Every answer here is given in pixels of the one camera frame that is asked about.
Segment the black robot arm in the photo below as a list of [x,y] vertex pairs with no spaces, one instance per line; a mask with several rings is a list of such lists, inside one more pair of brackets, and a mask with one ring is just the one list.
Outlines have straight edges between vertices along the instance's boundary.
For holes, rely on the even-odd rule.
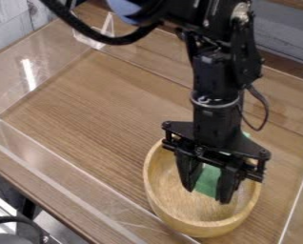
[[255,41],[253,0],[106,0],[112,12],[136,31],[111,37],[94,30],[59,0],[42,0],[84,36],[130,45],[171,23],[187,48],[194,71],[190,101],[194,120],[166,121],[163,148],[176,157],[180,183],[194,191],[203,166],[221,169],[215,199],[229,204],[245,179],[263,181],[270,151],[242,132],[245,94],[269,102],[254,86],[263,58]]

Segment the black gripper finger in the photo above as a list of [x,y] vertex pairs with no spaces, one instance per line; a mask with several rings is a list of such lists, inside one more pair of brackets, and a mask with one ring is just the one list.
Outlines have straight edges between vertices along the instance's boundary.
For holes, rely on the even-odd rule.
[[203,172],[203,163],[194,155],[186,153],[183,150],[176,150],[175,155],[182,186],[192,192]]
[[234,198],[234,192],[238,190],[241,182],[245,180],[243,170],[237,166],[227,166],[221,170],[218,179],[215,199],[222,204],[230,204]]

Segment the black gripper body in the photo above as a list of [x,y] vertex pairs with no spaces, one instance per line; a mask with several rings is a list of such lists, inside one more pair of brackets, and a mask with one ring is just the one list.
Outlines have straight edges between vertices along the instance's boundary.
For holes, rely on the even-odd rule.
[[209,103],[192,101],[192,106],[192,121],[162,124],[166,132],[163,148],[171,152],[183,150],[221,170],[237,166],[243,170],[245,179],[263,182],[271,152],[243,134],[242,99]]

